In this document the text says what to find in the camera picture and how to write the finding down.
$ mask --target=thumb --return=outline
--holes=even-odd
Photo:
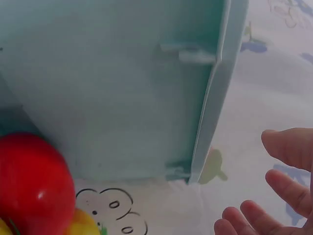
[[[261,136],[267,152],[287,165],[311,172],[313,129],[266,130]]]

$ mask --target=patterned tablecloth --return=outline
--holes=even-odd
[[[313,0],[250,0],[241,53],[213,139],[223,174],[202,186],[77,180],[77,206],[109,235],[212,235],[223,209],[246,199],[286,225],[302,226],[304,219],[275,195],[264,175],[276,168],[304,185],[310,175],[269,157],[260,135],[264,129],[312,127],[312,90]]]

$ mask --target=toy fruit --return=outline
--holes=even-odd
[[[75,209],[73,221],[64,235],[100,235],[96,222],[81,209]]]
[[[0,219],[0,235],[12,235],[12,234],[13,233],[6,225],[6,223],[2,219]]]
[[[73,179],[50,144],[28,133],[0,138],[0,217],[22,235],[62,235],[75,209]]]

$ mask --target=red toy tomato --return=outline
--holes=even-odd
[[[12,220],[21,235],[62,235],[74,209],[73,179],[57,150],[33,134],[0,138],[0,217],[7,225]]]

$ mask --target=hand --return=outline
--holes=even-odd
[[[313,129],[264,131],[262,142],[272,157],[287,165],[311,172]],[[298,214],[308,219],[303,228],[285,227],[266,214],[255,202],[245,201],[240,206],[244,216],[233,207],[224,210],[223,218],[214,225],[216,235],[313,235],[313,198],[310,190],[278,170],[268,171],[265,179],[278,196]]]

